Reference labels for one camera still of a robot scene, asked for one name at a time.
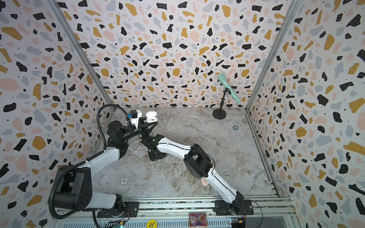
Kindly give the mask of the white earbud case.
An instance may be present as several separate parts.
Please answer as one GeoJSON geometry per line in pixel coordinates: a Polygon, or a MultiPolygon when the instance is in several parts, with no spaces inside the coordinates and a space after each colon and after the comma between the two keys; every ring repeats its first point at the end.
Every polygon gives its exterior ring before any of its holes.
{"type": "Polygon", "coordinates": [[[145,114],[147,123],[154,123],[158,121],[156,111],[148,111],[145,114]]]}

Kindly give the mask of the pink earbud case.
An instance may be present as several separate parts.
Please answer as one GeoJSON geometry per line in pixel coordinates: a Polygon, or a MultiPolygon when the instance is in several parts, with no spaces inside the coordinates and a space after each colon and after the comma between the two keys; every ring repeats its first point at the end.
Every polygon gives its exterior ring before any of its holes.
{"type": "Polygon", "coordinates": [[[208,186],[209,185],[209,183],[206,180],[201,179],[201,182],[202,182],[203,186],[208,186]]]}

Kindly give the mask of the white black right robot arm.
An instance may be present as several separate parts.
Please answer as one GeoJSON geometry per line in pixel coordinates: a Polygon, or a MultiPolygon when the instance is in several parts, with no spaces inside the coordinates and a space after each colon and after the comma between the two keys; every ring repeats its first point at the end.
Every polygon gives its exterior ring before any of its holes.
{"type": "Polygon", "coordinates": [[[148,149],[152,161],[159,160],[167,154],[183,160],[192,176],[206,181],[219,193],[231,213],[240,215],[244,212],[244,196],[218,174],[214,159],[198,144],[182,145],[162,135],[146,135],[141,137],[140,142],[148,149]]]}

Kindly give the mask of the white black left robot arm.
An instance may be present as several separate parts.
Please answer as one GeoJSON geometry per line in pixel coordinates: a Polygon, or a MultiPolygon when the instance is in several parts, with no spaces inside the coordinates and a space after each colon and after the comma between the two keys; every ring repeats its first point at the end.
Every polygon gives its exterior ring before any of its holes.
{"type": "Polygon", "coordinates": [[[64,219],[79,211],[97,210],[119,217],[125,211],[120,194],[93,191],[92,179],[125,155],[128,140],[135,136],[149,136],[157,122],[147,123],[145,118],[141,118],[137,124],[124,126],[120,121],[112,121],[106,132],[109,136],[106,149],[78,164],[58,169],[48,199],[48,209],[53,218],[64,219]]]}

